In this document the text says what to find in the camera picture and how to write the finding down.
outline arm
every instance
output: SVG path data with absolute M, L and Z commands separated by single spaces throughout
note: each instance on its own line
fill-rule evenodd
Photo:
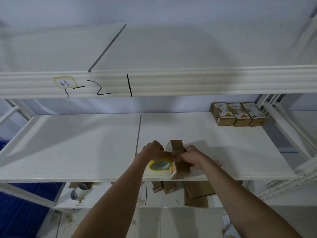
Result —
M 163 147 L 157 141 L 145 146 L 130 167 L 89 211 L 72 238 L 125 237 L 134 214 L 146 166 L 150 160 L 171 155 L 162 150 Z
M 245 189 L 220 168 L 211 158 L 194 146 L 178 159 L 191 163 L 205 172 L 232 224 L 244 238 L 301 238 L 280 215 Z

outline floor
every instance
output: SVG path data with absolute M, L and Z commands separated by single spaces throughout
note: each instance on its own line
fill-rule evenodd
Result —
M 317 207 L 277 206 L 303 238 L 317 234 Z M 69 215 L 50 210 L 37 237 L 69 238 L 89 209 Z M 139 208 L 134 213 L 127 238 L 208 237 L 221 238 L 223 208 Z

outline forearm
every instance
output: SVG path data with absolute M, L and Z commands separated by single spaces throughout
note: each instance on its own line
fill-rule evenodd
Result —
M 144 159 L 136 157 L 82 220 L 72 238 L 125 237 L 135 211 L 146 166 Z
M 301 237 L 273 209 L 238 184 L 213 160 L 205 158 L 202 167 L 242 237 Z

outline hand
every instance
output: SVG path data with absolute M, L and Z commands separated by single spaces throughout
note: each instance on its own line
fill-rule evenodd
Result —
M 147 163 L 151 160 L 158 160 L 166 157 L 172 157 L 170 152 L 163 152 L 163 146 L 154 140 L 143 147 L 142 151 L 135 158 L 145 160 Z
M 190 145 L 185 147 L 185 153 L 182 153 L 175 158 L 177 161 L 185 161 L 190 163 L 191 166 L 194 166 L 197 169 L 203 169 L 203 163 L 205 160 L 211 160 L 207 155 L 200 152 L 195 146 Z

